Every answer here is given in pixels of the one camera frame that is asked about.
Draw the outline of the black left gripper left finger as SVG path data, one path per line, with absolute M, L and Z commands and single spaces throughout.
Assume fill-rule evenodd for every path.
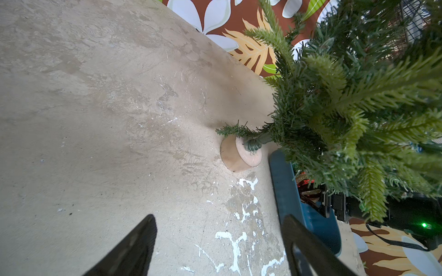
M 85 275 L 147 276 L 156 237 L 155 217 L 149 214 Z

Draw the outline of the small green christmas tree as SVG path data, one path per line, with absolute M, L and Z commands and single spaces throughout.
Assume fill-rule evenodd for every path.
M 294 57 L 302 20 L 284 34 L 269 1 L 269 29 L 248 37 L 271 46 L 278 76 L 272 121 L 254 131 L 217 129 L 255 151 L 274 142 L 316 185 L 354 197 L 366 220 L 383 221 L 389 198 L 442 195 L 442 153 L 418 152 L 442 135 L 442 3 L 423 1 L 429 24 L 397 54 L 409 19 L 399 1 L 339 1 Z

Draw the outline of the red gold striped ball ornament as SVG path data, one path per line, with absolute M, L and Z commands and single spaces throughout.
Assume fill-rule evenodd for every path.
M 304 171 L 295 178 L 295 181 L 302 203 L 312 205 L 321 202 L 321 188 L 316 187 L 315 180 L 310 179 Z

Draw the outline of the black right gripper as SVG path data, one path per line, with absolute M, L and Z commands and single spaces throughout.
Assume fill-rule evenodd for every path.
M 322 216 L 329 217 L 331 211 L 340 221 L 356 218 L 372 226 L 385 225 L 412 235 L 420 242 L 440 242 L 442 240 L 442 199 L 428 198 L 422 194 L 412 194 L 402 200 L 388 198 L 387 211 L 382 221 L 365 215 L 360 202 L 343 193 L 322 195 Z

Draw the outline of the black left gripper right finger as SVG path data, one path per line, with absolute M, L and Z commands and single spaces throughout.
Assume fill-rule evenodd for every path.
M 281 233 L 291 275 L 355 275 L 293 215 L 284 217 Z

